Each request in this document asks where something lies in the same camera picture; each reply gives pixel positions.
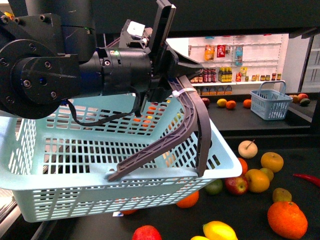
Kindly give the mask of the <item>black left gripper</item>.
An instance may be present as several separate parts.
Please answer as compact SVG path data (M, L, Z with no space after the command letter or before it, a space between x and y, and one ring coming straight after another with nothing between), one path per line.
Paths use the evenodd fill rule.
M139 103L163 102L172 94L170 82L193 78L203 67L170 47L167 37L176 7L168 0L156 3L152 28L127 19L119 38L121 64L131 71L127 79Z

